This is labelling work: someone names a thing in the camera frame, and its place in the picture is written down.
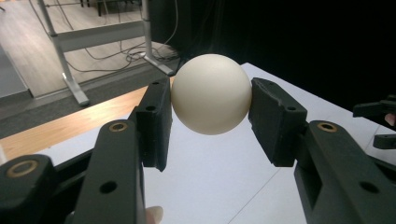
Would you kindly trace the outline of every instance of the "floor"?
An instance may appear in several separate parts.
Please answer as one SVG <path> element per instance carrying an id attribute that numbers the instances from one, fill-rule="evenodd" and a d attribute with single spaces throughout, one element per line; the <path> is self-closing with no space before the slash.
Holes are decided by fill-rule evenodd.
<path id="1" fill-rule="evenodd" d="M 44 2 L 48 6 L 47 11 L 58 34 L 120 22 L 141 21 L 140 6 L 133 1 L 107 3 L 102 7 L 101 17 L 98 16 L 97 5 L 93 1 L 89 7 L 86 3 L 82 7 L 78 0 L 45 0 Z M 63 69 L 55 48 L 47 36 L 48 26 L 40 23 L 44 20 L 37 1 L 1 1 L 1 6 L 6 10 L 0 11 L 1 44 L 14 62 L 32 96 L 42 98 L 64 91 L 66 85 L 62 76 Z M 66 52 L 65 58 L 73 77 L 83 85 L 123 68 L 146 63 L 143 59 L 137 59 L 138 56 L 134 54 L 144 50 L 144 47 L 145 39 L 141 36 Z M 168 46 L 153 43 L 153 47 L 160 48 L 163 57 L 174 55 L 173 50 Z"/>
<path id="2" fill-rule="evenodd" d="M 62 4 L 62 7 L 55 6 L 59 3 Z M 138 2 L 107 3 L 106 7 L 102 7 L 101 17 L 98 16 L 97 5 L 93 1 L 89 7 L 86 3 L 82 7 L 78 0 L 46 0 L 45 4 L 50 6 L 48 13 L 57 33 L 141 20 Z M 0 99 L 2 136 L 20 132 L 82 109 L 83 107 L 79 108 L 73 105 L 64 108 L 64 102 L 73 104 L 73 100 L 65 100 L 67 97 L 73 98 L 72 93 L 64 83 L 63 69 L 54 46 L 40 24 L 43 16 L 37 1 L 0 0 L 0 5 L 6 10 L 0 11 L 0 27 L 2 27 L 0 43 L 31 93 L 16 94 L 13 97 Z M 142 36 L 89 49 L 66 52 L 65 57 L 70 64 L 70 71 L 75 80 L 87 94 L 91 95 L 89 98 L 93 105 L 107 100 L 109 96 L 114 97 L 145 85 L 142 73 L 155 74 L 150 72 L 157 70 L 154 66 L 133 55 L 136 52 L 144 51 L 144 47 L 145 38 Z M 175 68 L 177 53 L 171 47 L 155 42 L 152 43 L 152 47 L 154 48 L 153 55 L 157 59 Z M 148 82 L 156 76 L 158 75 L 148 77 Z M 114 85 L 112 85 L 112 89 L 108 87 L 109 83 L 120 82 L 123 78 L 129 78 L 129 83 L 132 83 L 132 86 L 123 87 L 122 90 L 117 90 Z M 98 94 L 102 86 L 106 88 L 107 92 Z M 49 105 L 60 102 L 60 100 L 63 100 L 61 104 Z M 51 116 L 46 116 L 46 118 L 39 116 L 43 114 L 38 110 L 39 107 L 41 107 L 41 111 L 46 111 L 44 114 L 51 114 Z M 29 118 L 29 122 L 21 122 L 20 119 L 26 117 Z M 6 134 L 4 129 L 10 130 L 8 125 L 15 124 L 15 121 L 20 125 L 26 124 L 23 125 L 26 127 L 19 127 L 18 130 Z"/>

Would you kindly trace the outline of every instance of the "hole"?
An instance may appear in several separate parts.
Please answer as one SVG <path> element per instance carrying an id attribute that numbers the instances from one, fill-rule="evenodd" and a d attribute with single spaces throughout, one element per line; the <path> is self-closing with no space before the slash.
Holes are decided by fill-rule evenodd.
<path id="1" fill-rule="evenodd" d="M 128 127 L 128 125 L 126 123 L 123 122 L 118 122 L 118 123 L 114 123 L 112 124 L 109 129 L 111 132 L 122 132 L 124 131 L 126 128 Z"/>
<path id="2" fill-rule="evenodd" d="M 328 133 L 335 133 L 337 132 L 337 127 L 335 127 L 334 125 L 330 124 L 330 123 L 319 123 L 318 127 L 325 132 Z"/>
<path id="3" fill-rule="evenodd" d="M 7 170 L 7 176 L 11 178 L 20 177 L 31 173 L 38 166 L 38 161 L 20 161 Z"/>
<path id="4" fill-rule="evenodd" d="M 155 106 L 150 105 L 150 106 L 146 107 L 146 110 L 147 111 L 153 111 L 153 110 L 155 110 Z"/>
<path id="5" fill-rule="evenodd" d="M 113 192 L 117 188 L 117 183 L 114 181 L 108 181 L 100 187 L 100 192 L 108 194 Z"/>
<path id="6" fill-rule="evenodd" d="M 371 193 L 379 193 L 379 189 L 372 183 L 369 182 L 360 182 L 361 187 Z"/>

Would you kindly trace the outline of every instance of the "sphere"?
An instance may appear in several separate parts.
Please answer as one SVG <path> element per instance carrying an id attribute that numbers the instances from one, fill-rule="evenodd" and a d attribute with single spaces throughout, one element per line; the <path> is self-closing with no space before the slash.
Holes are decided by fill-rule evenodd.
<path id="1" fill-rule="evenodd" d="M 251 84 L 234 60 L 204 54 L 178 70 L 171 101 L 177 117 L 189 129 L 210 135 L 226 133 L 248 113 Z"/>

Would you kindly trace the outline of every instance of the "cable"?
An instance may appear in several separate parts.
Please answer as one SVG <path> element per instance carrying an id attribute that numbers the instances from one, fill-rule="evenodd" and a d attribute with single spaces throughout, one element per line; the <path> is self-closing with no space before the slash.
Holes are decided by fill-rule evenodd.
<path id="1" fill-rule="evenodd" d="M 177 7 L 177 0 L 175 0 L 175 11 L 176 11 L 176 25 L 175 25 L 175 29 L 174 32 L 171 34 L 171 36 L 165 41 L 165 43 L 163 43 L 158 49 L 161 49 L 164 45 L 167 45 L 168 42 L 174 37 L 177 27 L 178 27 L 178 7 Z"/>

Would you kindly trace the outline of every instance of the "white surface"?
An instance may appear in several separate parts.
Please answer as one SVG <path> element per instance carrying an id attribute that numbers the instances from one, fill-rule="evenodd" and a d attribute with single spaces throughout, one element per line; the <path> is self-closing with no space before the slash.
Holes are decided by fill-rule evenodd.
<path id="1" fill-rule="evenodd" d="M 272 80 L 308 110 L 307 121 L 323 119 L 343 126 L 369 154 L 396 163 L 393 151 L 372 147 L 376 133 L 393 133 L 367 119 L 352 118 L 330 104 L 245 63 L 249 78 Z M 147 206 L 163 207 L 162 224 L 306 223 L 293 168 L 276 168 L 267 160 L 247 118 L 220 135 L 195 133 L 173 115 L 168 163 L 160 173 L 145 168 Z M 99 129 L 41 151 L 55 164 L 94 145 Z"/>

